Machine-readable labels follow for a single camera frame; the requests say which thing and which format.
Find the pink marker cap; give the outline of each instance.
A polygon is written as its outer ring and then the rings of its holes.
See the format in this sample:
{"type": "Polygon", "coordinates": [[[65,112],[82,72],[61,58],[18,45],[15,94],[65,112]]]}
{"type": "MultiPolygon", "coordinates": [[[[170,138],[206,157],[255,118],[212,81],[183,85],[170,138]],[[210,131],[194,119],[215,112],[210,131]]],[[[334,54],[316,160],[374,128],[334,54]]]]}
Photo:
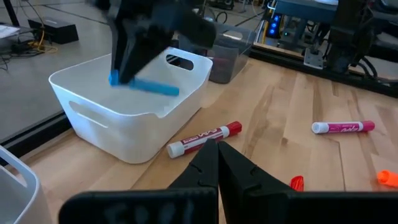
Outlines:
{"type": "Polygon", "coordinates": [[[372,131],[376,126],[373,121],[362,121],[363,129],[362,131],[372,131]]]}

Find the gray plastic container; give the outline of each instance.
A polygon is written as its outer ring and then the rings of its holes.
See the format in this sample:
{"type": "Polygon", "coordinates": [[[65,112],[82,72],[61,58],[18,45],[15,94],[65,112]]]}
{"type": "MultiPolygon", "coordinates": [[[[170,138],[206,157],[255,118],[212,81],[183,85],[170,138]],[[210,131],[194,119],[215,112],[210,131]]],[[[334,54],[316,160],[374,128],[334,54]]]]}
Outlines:
{"type": "Polygon", "coordinates": [[[187,52],[206,55],[213,61],[209,80],[215,83],[229,83],[248,62],[250,49],[256,33],[249,29],[215,23],[217,36],[211,50],[192,45],[189,40],[180,36],[180,49],[187,52]]]}

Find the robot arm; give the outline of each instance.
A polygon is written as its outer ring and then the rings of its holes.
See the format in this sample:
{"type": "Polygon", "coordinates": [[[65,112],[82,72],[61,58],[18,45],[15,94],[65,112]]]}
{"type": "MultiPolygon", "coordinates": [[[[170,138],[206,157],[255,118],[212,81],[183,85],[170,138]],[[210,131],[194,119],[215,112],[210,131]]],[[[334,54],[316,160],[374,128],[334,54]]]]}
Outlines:
{"type": "Polygon", "coordinates": [[[94,0],[112,31],[112,71],[119,84],[129,83],[172,41],[174,32],[191,43],[210,48],[216,37],[211,22],[192,11],[196,2],[173,0],[94,0]]]}

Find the black box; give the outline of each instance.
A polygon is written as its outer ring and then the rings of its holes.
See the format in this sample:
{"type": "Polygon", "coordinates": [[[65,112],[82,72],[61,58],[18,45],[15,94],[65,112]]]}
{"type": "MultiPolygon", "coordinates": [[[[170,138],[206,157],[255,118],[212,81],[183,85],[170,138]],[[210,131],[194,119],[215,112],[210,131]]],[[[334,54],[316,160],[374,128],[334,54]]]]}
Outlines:
{"type": "MultiPolygon", "coordinates": [[[[57,44],[67,44],[79,40],[76,25],[51,17],[43,17],[45,28],[45,40],[51,40],[57,44]]],[[[42,21],[39,18],[28,19],[30,28],[41,29],[42,21]]]]}

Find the pink marker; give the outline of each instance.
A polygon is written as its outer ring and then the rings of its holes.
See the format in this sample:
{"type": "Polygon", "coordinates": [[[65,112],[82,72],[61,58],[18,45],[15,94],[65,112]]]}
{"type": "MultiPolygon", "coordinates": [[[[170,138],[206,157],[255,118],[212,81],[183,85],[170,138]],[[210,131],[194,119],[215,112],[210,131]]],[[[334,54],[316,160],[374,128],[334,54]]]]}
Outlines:
{"type": "Polygon", "coordinates": [[[372,131],[373,129],[373,121],[314,122],[312,124],[312,131],[315,134],[372,131]]]}
{"type": "Polygon", "coordinates": [[[167,146],[167,152],[169,152],[170,158],[174,159],[178,156],[182,156],[200,149],[205,144],[207,139],[215,139],[219,141],[223,138],[227,138],[228,136],[234,136],[241,131],[242,124],[239,121],[235,121],[231,124],[227,124],[226,126],[221,126],[196,136],[169,144],[167,146]]]}

